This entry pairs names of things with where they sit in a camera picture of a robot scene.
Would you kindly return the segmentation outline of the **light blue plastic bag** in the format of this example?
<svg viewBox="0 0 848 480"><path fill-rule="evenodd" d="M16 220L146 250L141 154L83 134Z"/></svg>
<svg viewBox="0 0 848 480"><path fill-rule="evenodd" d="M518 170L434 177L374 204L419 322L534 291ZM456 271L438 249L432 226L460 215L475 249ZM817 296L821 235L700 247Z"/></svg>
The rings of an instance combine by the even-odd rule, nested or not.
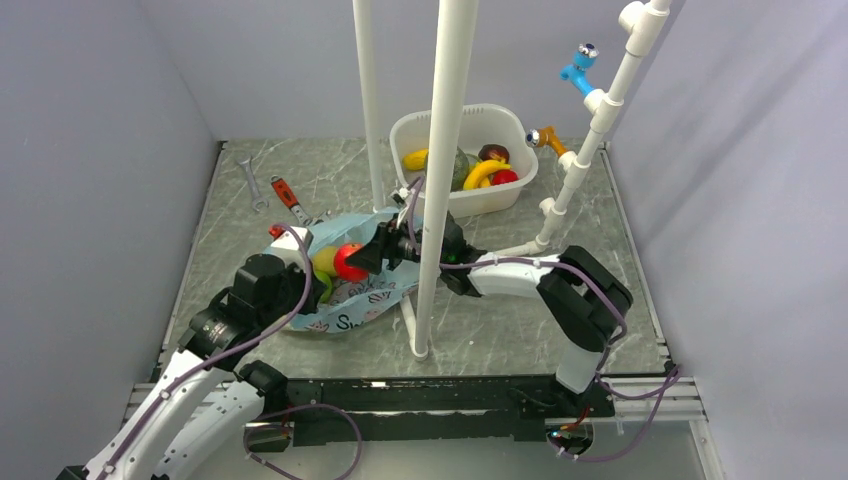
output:
<svg viewBox="0 0 848 480"><path fill-rule="evenodd" d="M349 243L366 243L376 233L381 222L389 221L398 212L388 207L371 214L346 213L310 227L296 226L310 258L326 247L341 247ZM306 308L285 325L291 331L343 333L359 327L397 305L418 287L419 267L403 262L396 269L383 269L377 275L350 282L341 277L333 279L329 298L309 313Z"/></svg>

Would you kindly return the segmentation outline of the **green fake fruit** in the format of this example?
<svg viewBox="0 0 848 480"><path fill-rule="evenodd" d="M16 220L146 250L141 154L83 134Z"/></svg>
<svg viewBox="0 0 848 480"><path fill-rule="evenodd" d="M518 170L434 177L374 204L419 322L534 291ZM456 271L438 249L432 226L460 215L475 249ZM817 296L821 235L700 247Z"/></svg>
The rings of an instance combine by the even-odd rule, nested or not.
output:
<svg viewBox="0 0 848 480"><path fill-rule="evenodd" d="M313 272L315 278L318 282L323 286L323 291L319 297L319 302L323 304L327 304L333 294L334 283L332 277L323 271L315 270Z"/></svg>

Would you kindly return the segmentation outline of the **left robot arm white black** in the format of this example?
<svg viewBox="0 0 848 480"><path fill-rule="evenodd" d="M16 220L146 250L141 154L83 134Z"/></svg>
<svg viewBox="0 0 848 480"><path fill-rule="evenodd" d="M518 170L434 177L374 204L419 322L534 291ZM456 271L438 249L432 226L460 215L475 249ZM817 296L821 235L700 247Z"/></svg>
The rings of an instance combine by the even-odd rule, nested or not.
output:
<svg viewBox="0 0 848 480"><path fill-rule="evenodd" d="M279 417L289 403L287 377L259 360L239 363L293 316L315 312L325 290L304 253L250 256L192 318L119 433L59 478L187 479L246 423Z"/></svg>

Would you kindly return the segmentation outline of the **green netted fake melon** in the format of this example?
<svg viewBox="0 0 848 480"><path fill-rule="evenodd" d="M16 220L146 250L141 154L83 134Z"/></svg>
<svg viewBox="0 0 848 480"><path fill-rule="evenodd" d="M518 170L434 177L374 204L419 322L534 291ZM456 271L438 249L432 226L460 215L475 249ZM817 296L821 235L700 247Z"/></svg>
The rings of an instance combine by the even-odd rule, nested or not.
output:
<svg viewBox="0 0 848 480"><path fill-rule="evenodd" d="M469 176L472 169L472 162L469 156L458 148L454 157L454 166L451 181L451 191L463 191L463 184Z"/></svg>

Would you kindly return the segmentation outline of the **pink fake peach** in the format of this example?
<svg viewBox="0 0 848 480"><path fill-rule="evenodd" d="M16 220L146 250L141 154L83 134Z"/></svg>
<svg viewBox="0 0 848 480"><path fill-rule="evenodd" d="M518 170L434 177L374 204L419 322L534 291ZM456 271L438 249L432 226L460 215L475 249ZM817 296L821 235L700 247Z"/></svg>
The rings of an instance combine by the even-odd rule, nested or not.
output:
<svg viewBox="0 0 848 480"><path fill-rule="evenodd" d="M362 248L360 243L347 243L340 246L333 256L333 267L338 278L347 282L361 282L366 280L369 272L349 262L349 258Z"/></svg>

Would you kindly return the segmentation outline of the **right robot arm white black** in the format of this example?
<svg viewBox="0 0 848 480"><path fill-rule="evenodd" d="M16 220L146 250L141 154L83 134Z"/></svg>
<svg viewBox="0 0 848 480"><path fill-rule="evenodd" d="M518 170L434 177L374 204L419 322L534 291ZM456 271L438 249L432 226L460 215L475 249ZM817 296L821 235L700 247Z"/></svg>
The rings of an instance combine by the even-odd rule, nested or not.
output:
<svg viewBox="0 0 848 480"><path fill-rule="evenodd" d="M564 415L588 404L589 388L609 348L625 334L634 302L630 290L583 247L543 257L498 256L468 243L452 217L445 223L440 279L460 296L509 295L546 305L567 338L550 391Z"/></svg>

